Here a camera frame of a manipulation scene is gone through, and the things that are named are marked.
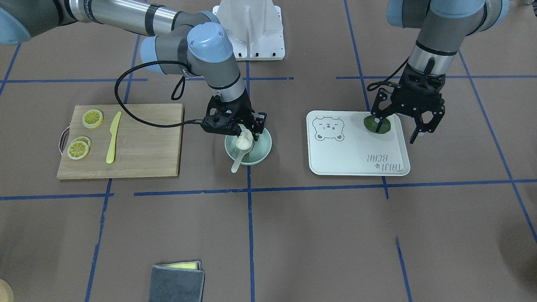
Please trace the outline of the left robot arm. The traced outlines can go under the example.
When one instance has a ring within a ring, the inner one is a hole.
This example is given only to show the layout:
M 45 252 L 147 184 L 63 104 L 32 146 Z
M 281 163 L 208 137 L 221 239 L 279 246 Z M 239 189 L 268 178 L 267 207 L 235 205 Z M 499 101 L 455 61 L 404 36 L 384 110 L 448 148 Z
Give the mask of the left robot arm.
M 391 130 L 388 117 L 402 114 L 414 119 L 410 138 L 433 133 L 445 115 L 441 89 L 446 73 L 467 36 L 500 23 L 508 14 L 508 0 L 391 0 L 387 21 L 392 26 L 420 29 L 409 57 L 399 66 L 399 82 L 387 77 L 368 85 L 377 91 L 364 126 L 373 133 Z

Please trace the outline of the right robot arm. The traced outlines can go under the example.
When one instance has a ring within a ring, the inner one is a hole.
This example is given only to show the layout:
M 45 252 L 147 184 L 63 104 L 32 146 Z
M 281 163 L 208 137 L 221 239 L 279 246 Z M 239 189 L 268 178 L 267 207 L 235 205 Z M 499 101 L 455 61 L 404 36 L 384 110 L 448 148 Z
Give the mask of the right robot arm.
M 240 74 L 232 43 L 210 11 L 195 14 L 136 0 L 2 0 L 1 44 L 16 45 L 56 27 L 100 23 L 145 36 L 142 64 L 155 73 L 203 77 L 213 90 L 206 115 L 194 120 L 208 133 L 254 140 L 266 113 L 256 113 Z

